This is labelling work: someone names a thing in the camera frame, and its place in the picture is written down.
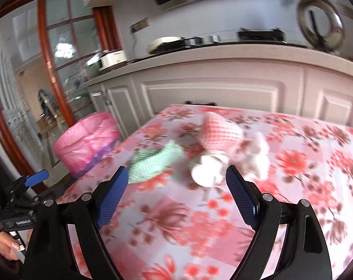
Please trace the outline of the person's left hand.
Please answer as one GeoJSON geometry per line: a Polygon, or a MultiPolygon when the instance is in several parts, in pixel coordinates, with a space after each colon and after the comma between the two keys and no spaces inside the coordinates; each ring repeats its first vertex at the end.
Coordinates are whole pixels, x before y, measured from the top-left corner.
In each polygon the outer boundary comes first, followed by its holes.
{"type": "Polygon", "coordinates": [[[25,256],[20,251],[18,242],[7,232],[0,233],[0,258],[7,261],[21,261],[24,263],[25,256]]]}

